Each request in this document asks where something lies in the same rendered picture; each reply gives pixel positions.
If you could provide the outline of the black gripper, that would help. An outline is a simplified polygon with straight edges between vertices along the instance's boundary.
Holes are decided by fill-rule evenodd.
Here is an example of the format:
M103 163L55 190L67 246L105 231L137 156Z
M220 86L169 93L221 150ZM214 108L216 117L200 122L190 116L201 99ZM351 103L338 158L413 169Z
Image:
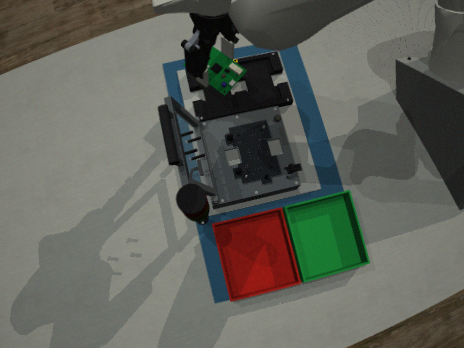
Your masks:
M194 24L194 35L190 40L183 40L181 43L184 48L186 71L196 77L196 80L207 88L209 85L207 65L217 35L220 32L222 34L221 52L233 60L234 43L236 44L239 41L235 35L236 33L239 34L239 32L228 13L215 17L199 15L198 13L189 14Z

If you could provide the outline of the green circuit board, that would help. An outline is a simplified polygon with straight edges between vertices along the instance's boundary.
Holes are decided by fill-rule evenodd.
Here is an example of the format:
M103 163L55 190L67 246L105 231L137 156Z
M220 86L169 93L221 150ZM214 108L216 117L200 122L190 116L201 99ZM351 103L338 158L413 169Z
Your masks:
M246 69L213 46L207 69L209 70L209 85L224 96L247 72Z

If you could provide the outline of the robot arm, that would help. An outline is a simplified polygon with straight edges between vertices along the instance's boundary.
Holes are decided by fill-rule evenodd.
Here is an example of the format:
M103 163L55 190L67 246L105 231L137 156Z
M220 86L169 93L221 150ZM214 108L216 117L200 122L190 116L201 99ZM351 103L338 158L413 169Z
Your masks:
M229 13L237 31L255 47L282 51L372 1L152 0L152 5L157 14ZM464 0L436 1L435 24L429 70L445 80L464 82Z

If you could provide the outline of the red open-top bin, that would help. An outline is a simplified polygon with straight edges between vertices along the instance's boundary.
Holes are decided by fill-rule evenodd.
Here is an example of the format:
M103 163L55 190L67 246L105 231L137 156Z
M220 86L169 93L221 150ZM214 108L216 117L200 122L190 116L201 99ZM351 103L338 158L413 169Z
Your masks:
M282 207L212 227L230 302L301 284Z

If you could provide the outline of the green open-top bin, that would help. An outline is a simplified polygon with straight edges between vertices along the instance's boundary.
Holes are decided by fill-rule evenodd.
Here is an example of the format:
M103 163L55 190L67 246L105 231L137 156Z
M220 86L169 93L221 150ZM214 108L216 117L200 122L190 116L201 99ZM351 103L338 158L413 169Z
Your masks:
M350 190L282 209L301 282L370 264Z

